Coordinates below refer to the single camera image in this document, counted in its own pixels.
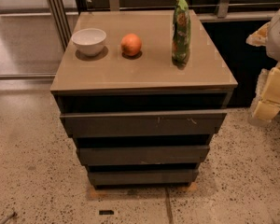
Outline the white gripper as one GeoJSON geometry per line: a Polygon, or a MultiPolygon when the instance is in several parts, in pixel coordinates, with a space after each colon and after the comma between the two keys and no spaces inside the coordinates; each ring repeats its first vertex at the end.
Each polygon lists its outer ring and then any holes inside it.
{"type": "Polygon", "coordinates": [[[280,8],[271,21],[248,36],[246,43],[254,47],[266,46],[267,55],[279,62],[271,70],[261,70],[256,97],[251,104],[253,119],[271,121],[280,112],[280,8]]]}

